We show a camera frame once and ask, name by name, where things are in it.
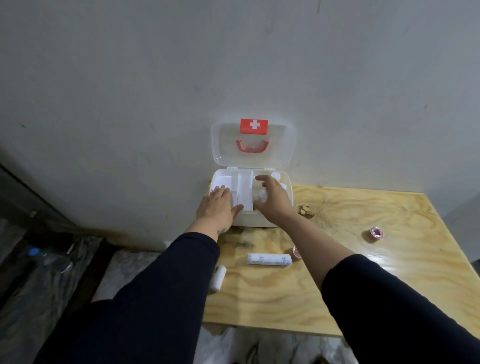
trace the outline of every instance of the white plastic box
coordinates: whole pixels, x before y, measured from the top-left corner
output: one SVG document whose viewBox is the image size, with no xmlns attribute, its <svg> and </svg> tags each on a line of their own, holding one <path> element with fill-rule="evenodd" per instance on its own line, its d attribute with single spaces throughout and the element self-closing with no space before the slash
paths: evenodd
<svg viewBox="0 0 480 364">
<path fill-rule="evenodd" d="M 262 182 L 255 176 L 280 173 L 280 182 L 285 185 L 293 206 L 293 191 L 287 173 L 277 170 L 290 163 L 297 131 L 285 123 L 268 123 L 268 134 L 242 134 L 240 122 L 216 123 L 211 128 L 212 153 L 215 162 L 227 168 L 215 172 L 210 191 L 225 185 L 232 193 L 232 206 L 242 204 L 241 211 L 233 226 L 275 227 L 259 212 L 253 209 L 253 200 L 263 190 Z"/>
</svg>

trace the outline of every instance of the red cross label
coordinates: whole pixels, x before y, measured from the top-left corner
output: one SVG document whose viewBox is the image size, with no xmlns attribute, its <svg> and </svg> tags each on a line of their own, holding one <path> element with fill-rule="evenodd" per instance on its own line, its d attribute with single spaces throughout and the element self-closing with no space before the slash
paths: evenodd
<svg viewBox="0 0 480 364">
<path fill-rule="evenodd" d="M 240 133 L 267 134 L 268 120 L 240 119 Z"/>
</svg>

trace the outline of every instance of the wood grain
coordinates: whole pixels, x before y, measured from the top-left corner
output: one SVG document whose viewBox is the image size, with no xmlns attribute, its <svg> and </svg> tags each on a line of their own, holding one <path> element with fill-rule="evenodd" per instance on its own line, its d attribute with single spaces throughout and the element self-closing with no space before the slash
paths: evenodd
<svg viewBox="0 0 480 364">
<path fill-rule="evenodd" d="M 301 185 L 293 192 L 295 205 L 313 214 L 310 221 L 480 338 L 480 279 L 426 195 Z M 385 238 L 366 239 L 362 233 L 372 226 L 381 227 Z M 227 274 L 221 291 L 207 298 L 204 322 L 341 335 L 302 261 L 289 267 L 246 264 L 247 253 L 289 253 L 293 242 L 281 229 L 231 228 L 219 246 Z M 375 307 L 365 314 L 374 317 Z"/>
</svg>

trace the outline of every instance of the black sleeve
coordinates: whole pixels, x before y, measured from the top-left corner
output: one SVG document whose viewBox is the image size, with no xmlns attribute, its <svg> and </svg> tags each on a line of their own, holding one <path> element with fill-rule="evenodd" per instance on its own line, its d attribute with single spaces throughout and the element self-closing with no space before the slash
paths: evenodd
<svg viewBox="0 0 480 364">
<path fill-rule="evenodd" d="M 360 364 L 480 363 L 476 337 L 362 255 L 338 263 L 321 290 Z"/>
<path fill-rule="evenodd" d="M 123 287 L 61 363 L 192 363 L 220 255 L 210 237 L 178 237 Z"/>
</svg>

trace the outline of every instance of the plastic water bottle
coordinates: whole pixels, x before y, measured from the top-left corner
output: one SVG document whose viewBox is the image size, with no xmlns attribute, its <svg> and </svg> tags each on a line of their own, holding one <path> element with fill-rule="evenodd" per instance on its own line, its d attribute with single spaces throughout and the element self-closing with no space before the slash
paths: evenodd
<svg viewBox="0 0 480 364">
<path fill-rule="evenodd" d="M 50 249 L 31 248 L 28 251 L 28 256 L 32 257 L 38 264 L 49 267 L 59 273 L 65 273 L 73 266 L 72 261 L 68 257 L 54 253 Z"/>
</svg>

